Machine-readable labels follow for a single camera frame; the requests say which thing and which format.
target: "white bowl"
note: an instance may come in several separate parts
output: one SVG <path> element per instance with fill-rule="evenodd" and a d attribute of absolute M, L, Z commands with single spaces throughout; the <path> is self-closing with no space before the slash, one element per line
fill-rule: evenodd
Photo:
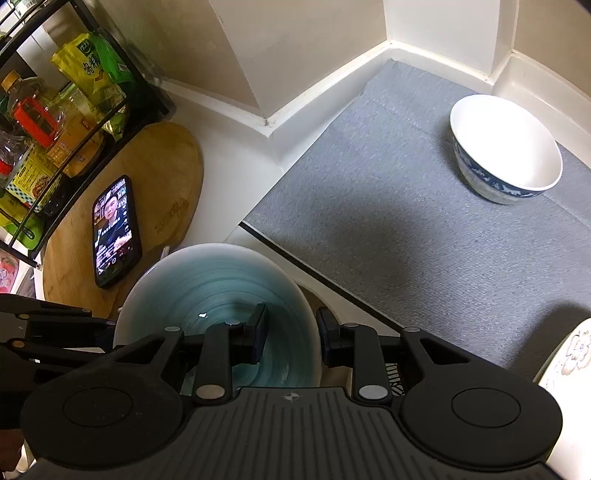
<path fill-rule="evenodd" d="M 516 103 L 471 95 L 453 106 L 450 124 L 460 169 L 485 198 L 514 203 L 560 180 L 562 157 L 552 134 Z"/>

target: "red bottle cap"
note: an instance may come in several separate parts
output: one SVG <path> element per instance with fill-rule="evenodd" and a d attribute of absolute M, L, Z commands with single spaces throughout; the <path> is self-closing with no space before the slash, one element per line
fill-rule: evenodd
<path fill-rule="evenodd" d="M 0 160 L 0 174 L 4 175 L 5 177 L 8 177 L 11 171 L 12 165 L 4 163 L 2 160 Z"/>

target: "floral plate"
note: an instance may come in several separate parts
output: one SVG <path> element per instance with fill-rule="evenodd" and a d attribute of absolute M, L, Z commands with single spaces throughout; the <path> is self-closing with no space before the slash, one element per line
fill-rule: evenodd
<path fill-rule="evenodd" d="M 558 402 L 563 427 L 548 464 L 566 480 L 591 478 L 591 319 L 554 351 L 538 384 Z"/>

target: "yellow package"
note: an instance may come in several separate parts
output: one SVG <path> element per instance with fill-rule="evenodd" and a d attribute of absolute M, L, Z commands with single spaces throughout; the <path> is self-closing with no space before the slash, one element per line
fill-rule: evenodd
<path fill-rule="evenodd" d="M 51 61 L 103 113 L 123 99 L 123 92 L 103 69 L 89 33 L 78 35 L 53 54 Z"/>
<path fill-rule="evenodd" d="M 20 167 L 16 165 L 15 168 L 18 169 L 16 175 L 8 183 L 6 189 L 25 204 L 35 202 L 51 177 L 57 172 L 57 167 L 51 163 L 37 144 L 33 145 L 26 153 Z M 59 184 L 60 179 L 57 179 L 37 205 L 36 212 L 41 211 Z"/>

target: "metal screw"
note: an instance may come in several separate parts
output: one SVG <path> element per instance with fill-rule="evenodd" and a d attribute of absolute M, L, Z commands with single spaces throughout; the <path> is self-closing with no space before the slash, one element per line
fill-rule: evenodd
<path fill-rule="evenodd" d="M 204 400 L 217 400 L 218 398 L 222 398 L 225 394 L 226 389 L 221 385 L 216 384 L 201 385 L 201 387 L 195 390 L 195 395 Z"/>
<path fill-rule="evenodd" d="M 359 389 L 359 395 L 366 400 L 381 400 L 388 395 L 388 390 L 381 385 L 365 385 Z"/>

